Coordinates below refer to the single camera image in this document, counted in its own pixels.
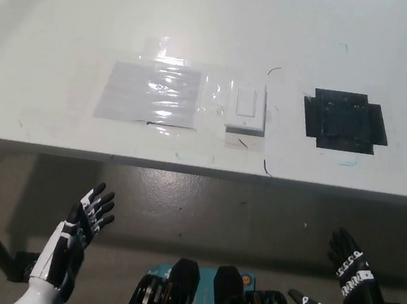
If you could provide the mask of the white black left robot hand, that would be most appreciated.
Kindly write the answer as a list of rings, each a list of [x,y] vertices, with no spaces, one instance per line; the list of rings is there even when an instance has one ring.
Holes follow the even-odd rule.
[[[93,239],[115,220],[112,209],[115,194],[106,193],[106,184],[91,188],[71,208],[61,221],[30,273],[31,278],[41,279],[60,290],[67,281],[72,281],[82,264],[86,248]]]

